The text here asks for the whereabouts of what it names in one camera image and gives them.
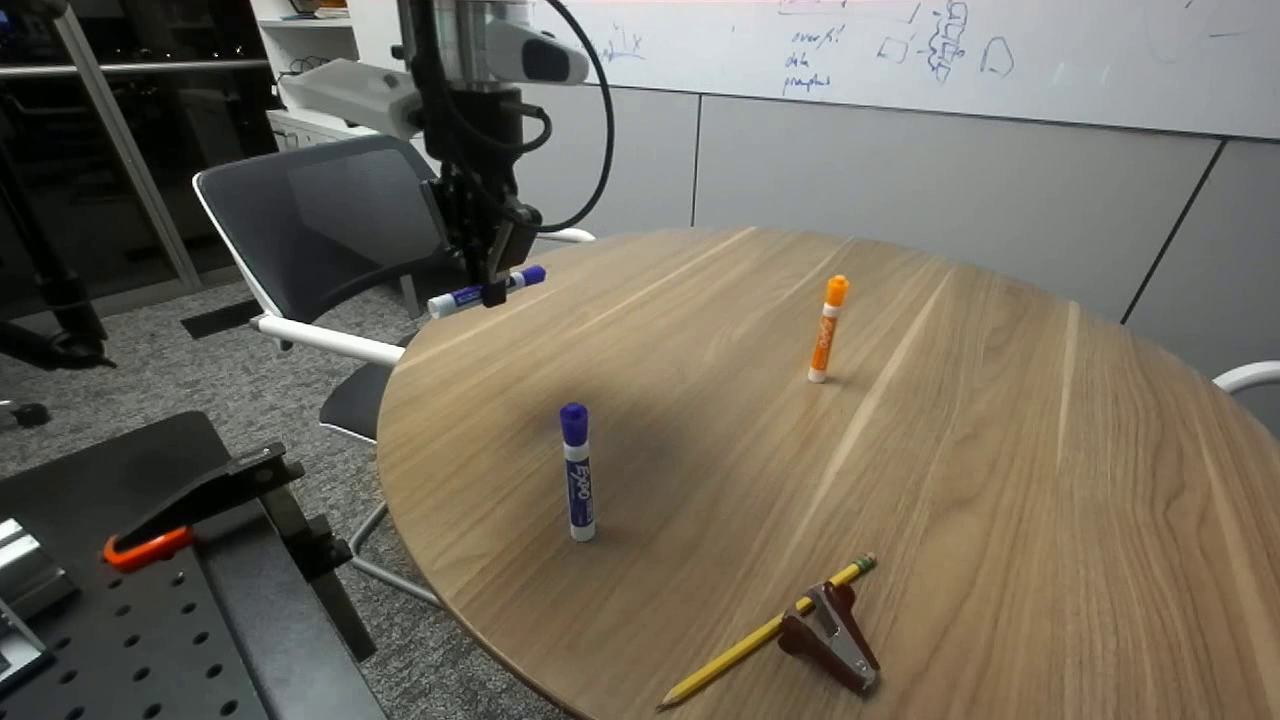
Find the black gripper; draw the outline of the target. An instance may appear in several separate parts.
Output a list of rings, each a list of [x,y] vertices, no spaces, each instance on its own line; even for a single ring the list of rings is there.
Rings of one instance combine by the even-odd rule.
[[[453,247],[482,272],[482,305],[515,289],[536,243],[541,210],[515,194],[515,158],[527,152],[515,87],[450,92],[433,110],[430,152],[440,158],[436,205]]]

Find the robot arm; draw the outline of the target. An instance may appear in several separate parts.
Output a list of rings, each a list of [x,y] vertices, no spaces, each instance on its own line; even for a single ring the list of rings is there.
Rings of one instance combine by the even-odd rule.
[[[309,110],[397,141],[423,141],[440,162],[433,200],[450,247],[485,305],[510,299],[510,272],[527,257],[547,221],[520,200],[515,158],[551,141],[551,118],[520,95],[523,84],[583,84],[606,62],[576,32],[559,44],[527,25],[527,0],[397,0],[401,71],[366,61],[323,61],[283,74],[283,95]]]

